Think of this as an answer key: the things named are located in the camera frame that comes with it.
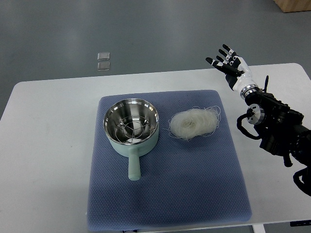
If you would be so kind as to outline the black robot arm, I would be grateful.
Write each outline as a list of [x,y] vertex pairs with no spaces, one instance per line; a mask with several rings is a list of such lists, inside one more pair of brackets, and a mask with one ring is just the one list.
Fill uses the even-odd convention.
[[248,105],[245,114],[237,119],[237,128],[245,136],[260,140],[260,148],[283,158],[291,167],[295,158],[305,168],[293,175],[296,186],[311,194],[311,131],[302,124],[303,114],[277,100],[266,88],[260,89],[246,78],[237,82],[235,90]]

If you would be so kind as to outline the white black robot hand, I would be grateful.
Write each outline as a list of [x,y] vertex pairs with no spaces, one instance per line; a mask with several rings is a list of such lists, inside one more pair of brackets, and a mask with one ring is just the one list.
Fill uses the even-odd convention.
[[248,64],[232,48],[223,44],[219,53],[221,56],[217,55],[216,59],[207,57],[206,61],[225,74],[225,79],[233,91],[241,93],[248,86],[257,87]]

